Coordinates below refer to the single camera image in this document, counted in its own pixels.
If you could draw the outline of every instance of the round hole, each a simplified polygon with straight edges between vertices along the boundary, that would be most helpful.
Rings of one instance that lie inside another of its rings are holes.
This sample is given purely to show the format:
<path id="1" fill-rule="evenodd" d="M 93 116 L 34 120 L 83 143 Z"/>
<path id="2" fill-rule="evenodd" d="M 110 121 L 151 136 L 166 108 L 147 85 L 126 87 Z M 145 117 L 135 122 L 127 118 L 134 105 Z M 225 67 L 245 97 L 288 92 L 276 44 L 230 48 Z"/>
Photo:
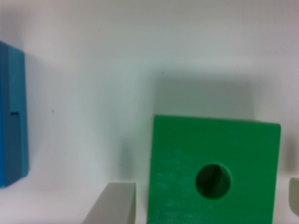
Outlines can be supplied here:
<path id="1" fill-rule="evenodd" d="M 223 197 L 231 187 L 232 178 L 228 170 L 218 164 L 203 167 L 196 177 L 197 191 L 208 199 Z"/>

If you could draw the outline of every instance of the green block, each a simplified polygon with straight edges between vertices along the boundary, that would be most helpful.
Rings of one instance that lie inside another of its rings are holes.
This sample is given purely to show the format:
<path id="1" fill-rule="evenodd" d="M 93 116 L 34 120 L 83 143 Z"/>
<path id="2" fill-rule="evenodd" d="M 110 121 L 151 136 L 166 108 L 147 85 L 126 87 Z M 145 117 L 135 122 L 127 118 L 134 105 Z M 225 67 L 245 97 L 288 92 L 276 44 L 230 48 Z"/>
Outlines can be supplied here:
<path id="1" fill-rule="evenodd" d="M 272 223 L 280 125 L 156 116 L 148 224 Z"/>

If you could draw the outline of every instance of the white surface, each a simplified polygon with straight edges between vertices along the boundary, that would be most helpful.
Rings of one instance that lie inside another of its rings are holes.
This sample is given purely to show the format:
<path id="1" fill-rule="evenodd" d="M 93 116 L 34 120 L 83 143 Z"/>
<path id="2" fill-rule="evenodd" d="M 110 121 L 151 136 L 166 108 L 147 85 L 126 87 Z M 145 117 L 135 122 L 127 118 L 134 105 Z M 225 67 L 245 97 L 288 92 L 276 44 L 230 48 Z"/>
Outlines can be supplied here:
<path id="1" fill-rule="evenodd" d="M 299 221 L 299 1 L 1 0 L 0 39 L 27 54 L 31 165 L 0 223 L 81 223 L 111 181 L 146 223 L 154 113 L 280 123 L 274 223 Z"/>

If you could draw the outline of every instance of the blue object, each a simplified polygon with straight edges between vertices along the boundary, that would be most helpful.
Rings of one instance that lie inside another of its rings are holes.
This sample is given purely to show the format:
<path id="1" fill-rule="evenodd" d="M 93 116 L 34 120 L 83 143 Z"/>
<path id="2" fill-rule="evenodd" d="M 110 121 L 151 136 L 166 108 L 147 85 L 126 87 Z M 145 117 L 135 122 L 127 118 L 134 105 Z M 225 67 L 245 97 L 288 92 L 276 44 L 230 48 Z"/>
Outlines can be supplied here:
<path id="1" fill-rule="evenodd" d="M 24 53 L 0 42 L 0 188 L 28 174 Z"/>

